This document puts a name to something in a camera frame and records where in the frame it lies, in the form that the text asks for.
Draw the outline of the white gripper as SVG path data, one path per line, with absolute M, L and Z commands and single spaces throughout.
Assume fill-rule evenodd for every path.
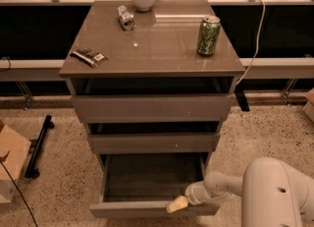
M 192 205 L 199 205 L 212 201 L 211 194 L 207 191 L 203 182 L 190 184 L 185 189 L 184 194 L 185 196 L 177 197 L 166 207 L 168 213 L 173 213 L 186 208 L 188 207 L 188 203 Z

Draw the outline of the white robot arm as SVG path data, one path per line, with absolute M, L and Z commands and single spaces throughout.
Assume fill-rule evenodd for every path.
M 241 177 L 207 173 L 169 203 L 167 211 L 234 196 L 241 198 L 241 227 L 303 227 L 314 221 L 314 179 L 271 157 L 250 162 Z

